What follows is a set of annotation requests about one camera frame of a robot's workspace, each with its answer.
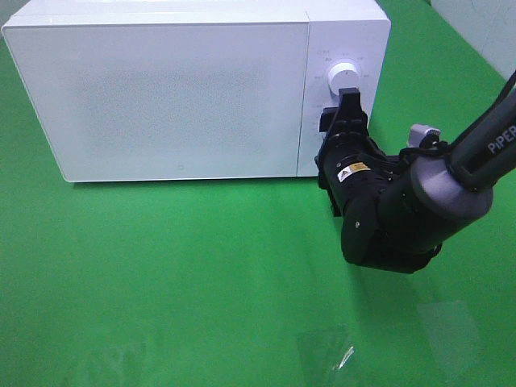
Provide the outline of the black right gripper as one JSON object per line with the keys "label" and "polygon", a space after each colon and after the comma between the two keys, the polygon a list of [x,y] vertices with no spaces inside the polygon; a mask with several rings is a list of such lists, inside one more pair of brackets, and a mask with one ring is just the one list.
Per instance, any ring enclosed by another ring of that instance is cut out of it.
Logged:
{"label": "black right gripper", "polygon": [[324,108],[320,116],[318,131],[328,134],[315,158],[318,186],[327,192],[335,217],[354,199],[381,193],[397,163],[378,148],[367,126],[357,88],[341,89],[339,105]]}

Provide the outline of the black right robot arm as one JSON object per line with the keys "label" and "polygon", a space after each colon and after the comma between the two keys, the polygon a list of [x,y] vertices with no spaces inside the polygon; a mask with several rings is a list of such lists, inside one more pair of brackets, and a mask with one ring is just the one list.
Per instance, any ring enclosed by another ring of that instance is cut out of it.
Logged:
{"label": "black right robot arm", "polygon": [[454,141],[415,124],[408,144],[389,156],[368,132],[356,88],[326,108],[314,161],[318,186],[343,220],[341,250],[358,266],[413,273],[443,242],[485,216],[493,188],[515,167],[515,80]]}

